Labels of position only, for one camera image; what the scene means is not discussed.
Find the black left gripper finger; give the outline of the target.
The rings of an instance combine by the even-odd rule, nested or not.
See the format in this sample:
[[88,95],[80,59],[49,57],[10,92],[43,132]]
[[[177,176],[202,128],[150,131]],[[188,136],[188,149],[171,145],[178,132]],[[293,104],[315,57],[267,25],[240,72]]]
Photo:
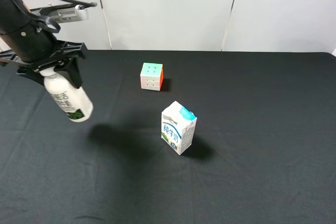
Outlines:
[[76,58],[70,58],[65,63],[55,66],[54,71],[63,76],[74,88],[82,86],[82,78]]
[[32,69],[18,68],[17,75],[20,76],[20,77],[24,77],[26,79],[32,80],[32,81],[44,86],[44,77],[39,72],[35,72]]

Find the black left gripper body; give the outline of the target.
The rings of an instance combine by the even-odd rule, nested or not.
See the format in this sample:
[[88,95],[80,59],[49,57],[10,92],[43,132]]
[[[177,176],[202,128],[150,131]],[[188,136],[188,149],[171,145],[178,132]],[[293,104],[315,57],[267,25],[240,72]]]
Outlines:
[[70,58],[84,58],[83,43],[58,40],[52,33],[30,22],[24,28],[1,35],[9,50],[1,52],[1,65],[16,64],[41,71],[65,63]]

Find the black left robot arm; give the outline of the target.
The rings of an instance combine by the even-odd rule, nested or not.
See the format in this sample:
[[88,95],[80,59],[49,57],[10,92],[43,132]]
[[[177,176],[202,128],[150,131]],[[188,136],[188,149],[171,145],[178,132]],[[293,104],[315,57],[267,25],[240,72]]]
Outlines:
[[47,16],[32,13],[22,0],[1,0],[1,39],[9,50],[1,64],[17,65],[17,74],[43,84],[41,72],[53,68],[74,88],[82,86],[77,58],[84,58],[83,43],[57,40],[60,27]]

